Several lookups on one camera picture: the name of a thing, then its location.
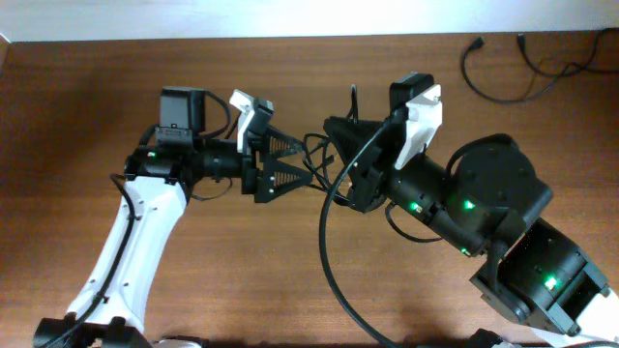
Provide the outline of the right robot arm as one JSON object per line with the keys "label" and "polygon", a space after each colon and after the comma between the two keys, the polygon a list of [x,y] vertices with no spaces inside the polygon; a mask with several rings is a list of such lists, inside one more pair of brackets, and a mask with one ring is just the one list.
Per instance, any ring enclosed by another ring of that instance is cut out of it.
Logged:
{"label": "right robot arm", "polygon": [[324,130],[349,179],[348,206],[401,208],[467,257],[483,299],[554,347],[614,347],[618,297],[586,252],[542,213],[550,187],[507,134],[457,149],[446,164],[427,155],[438,111],[403,108],[382,122],[331,117]]}

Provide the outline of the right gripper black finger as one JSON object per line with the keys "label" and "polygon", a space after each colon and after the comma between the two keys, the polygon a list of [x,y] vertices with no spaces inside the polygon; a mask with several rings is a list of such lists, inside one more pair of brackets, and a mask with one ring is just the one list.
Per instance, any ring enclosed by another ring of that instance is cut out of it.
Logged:
{"label": "right gripper black finger", "polygon": [[332,116],[324,121],[323,130],[335,146],[344,165],[351,162],[370,139],[381,130],[377,138],[365,149],[358,160],[369,161],[376,167],[386,167],[388,141],[386,135],[392,125],[389,122],[358,121]]}
{"label": "right gripper black finger", "polygon": [[349,173],[352,186],[348,189],[346,198],[348,206],[360,213],[369,213],[384,204],[387,197],[382,192],[385,182],[385,170],[376,167],[369,161],[354,162]]}

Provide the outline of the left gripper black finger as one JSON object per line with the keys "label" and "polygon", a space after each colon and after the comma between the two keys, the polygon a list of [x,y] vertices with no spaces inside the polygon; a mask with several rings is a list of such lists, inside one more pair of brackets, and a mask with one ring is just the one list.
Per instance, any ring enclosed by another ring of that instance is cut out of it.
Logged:
{"label": "left gripper black finger", "polygon": [[266,129],[263,140],[266,154],[274,159],[286,158],[304,151],[301,140],[272,126]]}
{"label": "left gripper black finger", "polygon": [[312,174],[302,168],[279,161],[266,159],[257,177],[255,203],[268,203],[294,189],[309,185]]}

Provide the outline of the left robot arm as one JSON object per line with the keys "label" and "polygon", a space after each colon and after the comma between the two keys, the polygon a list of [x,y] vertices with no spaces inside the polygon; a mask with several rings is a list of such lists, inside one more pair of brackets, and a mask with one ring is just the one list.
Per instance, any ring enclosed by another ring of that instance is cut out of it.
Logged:
{"label": "left robot arm", "polygon": [[35,347],[147,347],[144,319],[166,242],[204,178],[238,178],[242,192],[267,203],[307,185],[311,175],[282,158],[300,140],[272,127],[269,101],[236,93],[237,137],[205,134],[205,92],[163,96],[161,120],[140,138],[125,171],[110,178],[122,199],[93,272],[61,319],[44,318]]}

